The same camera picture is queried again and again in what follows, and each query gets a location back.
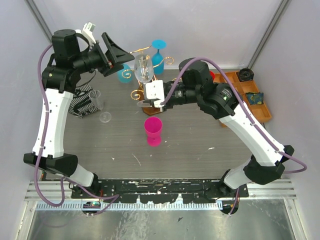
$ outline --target small box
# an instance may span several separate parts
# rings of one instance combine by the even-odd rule
[[[263,92],[246,92],[246,98],[250,105],[262,105],[264,104]]]

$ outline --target gray table surface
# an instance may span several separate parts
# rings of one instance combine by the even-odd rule
[[[166,70],[159,79],[170,81],[177,73]],[[89,78],[83,75],[80,83]],[[116,74],[98,73],[90,85],[101,91],[104,111],[112,119],[100,122],[100,112],[83,119],[68,114],[64,152],[77,155],[79,163],[99,178],[221,178],[251,156],[230,129],[221,127],[197,104],[158,114],[163,122],[162,143],[150,147],[144,130],[148,116],[130,97],[137,81],[121,83]]]

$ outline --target pink plastic cup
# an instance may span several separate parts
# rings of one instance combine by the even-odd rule
[[[162,121],[160,118],[152,116],[144,122],[146,142],[151,147],[157,147],[161,143]]]

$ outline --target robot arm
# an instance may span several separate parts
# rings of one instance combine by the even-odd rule
[[[42,114],[37,140],[31,153],[26,153],[23,161],[35,166],[40,152],[43,130],[47,124],[47,134],[39,163],[42,170],[72,181],[88,188],[92,193],[100,189],[98,176],[78,164],[78,157],[64,153],[64,132],[70,103],[81,74],[98,69],[105,77],[123,69],[122,64],[134,57],[118,47],[104,32],[102,39],[107,47],[103,53],[92,31],[95,25],[87,23],[82,30],[58,30],[52,36],[54,54],[42,73],[42,83],[49,103],[49,118],[46,122],[46,107]],[[80,51],[77,38],[82,38],[88,48]]]
[[[179,69],[181,70],[189,60],[183,61]],[[146,102],[164,109],[171,109],[175,105],[197,103],[200,110],[227,125],[252,152],[251,159],[235,169],[229,169],[221,178],[220,189],[224,193],[232,192],[250,182],[265,185],[281,177],[285,170],[283,162],[288,159],[275,152],[251,124],[229,85],[213,82],[205,62],[196,61],[191,64],[182,75],[182,82],[178,83],[169,101],[166,105],[161,105],[172,83],[163,83],[161,80],[147,83],[145,85]],[[244,105],[250,113],[248,106],[245,103]],[[294,149],[291,146],[283,146],[276,141],[252,114],[251,116],[280,151],[292,156]]]

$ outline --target black mounting plate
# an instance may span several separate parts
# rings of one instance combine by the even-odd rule
[[[102,197],[120,195],[115,203],[134,204],[138,197],[143,204],[149,201],[154,204],[174,203],[181,194],[184,204],[204,204],[215,203],[216,198],[234,198],[236,195],[236,191],[224,195],[219,190],[218,179],[100,179],[99,182]],[[73,199],[92,198],[77,186],[71,189]],[[239,197],[248,196],[247,185],[240,186]]]

